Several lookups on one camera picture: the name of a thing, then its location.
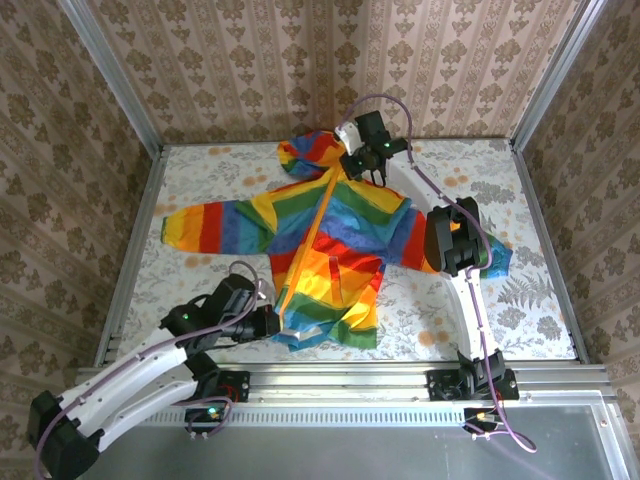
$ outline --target jacket sleeve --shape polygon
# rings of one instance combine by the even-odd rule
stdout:
[[[422,212],[408,208],[398,222],[388,245],[388,263],[435,273],[424,256],[427,221]]]
[[[265,193],[179,210],[163,220],[161,240],[186,252],[245,255],[264,253],[276,229],[275,210]]]
[[[318,178],[329,167],[338,164],[344,152],[342,142],[328,131],[311,132],[278,145],[282,168],[305,180]]]

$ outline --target patterned wallpaper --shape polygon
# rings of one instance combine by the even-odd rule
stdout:
[[[0,478],[31,398],[89,366],[149,159],[55,2],[0,2]]]
[[[358,97],[418,137],[508,136],[576,0],[90,0],[165,143],[332,128]],[[371,103],[366,108],[380,105]],[[382,106],[394,133],[402,111]]]
[[[640,453],[640,2],[607,2],[525,150],[591,359]]]

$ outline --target yellow zipper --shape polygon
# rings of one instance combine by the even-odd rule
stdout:
[[[320,228],[320,222],[324,217],[325,212],[327,211],[327,207],[329,206],[329,200],[331,199],[331,194],[333,190],[336,188],[336,184],[338,183],[338,178],[340,177],[340,173],[342,173],[342,168],[340,166],[332,167],[333,172],[331,173],[331,178],[329,179],[329,183],[327,184],[327,191],[324,193],[324,197],[322,198],[322,203],[320,204],[320,208],[318,209],[318,213],[313,219],[313,223],[309,228],[309,234],[307,235],[307,240],[304,242],[302,247],[302,253],[300,256],[296,254],[294,258],[294,263],[297,263],[295,266],[295,270],[293,271],[293,276],[291,277],[291,282],[289,282],[289,288],[287,289],[287,294],[284,297],[284,301],[282,302],[282,306],[280,307],[280,328],[284,328],[284,312],[287,309],[287,305],[291,301],[293,297],[293,293],[298,286],[298,282],[300,281],[300,275],[302,275],[302,263],[306,256],[309,254],[309,250],[311,250],[311,246],[313,245],[314,240],[316,239],[316,235],[318,234],[318,229]]]

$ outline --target rainbow striped jacket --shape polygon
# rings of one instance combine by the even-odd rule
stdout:
[[[278,155],[306,179],[250,200],[187,207],[164,219],[162,242],[200,253],[266,253],[291,349],[328,338],[376,347],[376,297],[388,263],[431,272],[425,217],[389,188],[349,180],[331,132],[282,142]]]

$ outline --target floral table surface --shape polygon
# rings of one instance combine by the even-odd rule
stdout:
[[[171,147],[119,355],[130,351],[169,309],[211,292],[236,256],[194,255],[160,243],[162,218],[191,204],[246,199],[294,181],[276,143]],[[509,275],[483,279],[489,322],[509,360],[575,358],[540,242],[506,140],[416,140],[416,159],[450,196],[473,196],[483,227],[513,249]],[[266,255],[244,257],[271,279]],[[220,362],[435,361],[456,358],[457,323],[438,276],[390,265],[378,296],[378,345],[333,342],[295,353],[265,340],[214,355]]]

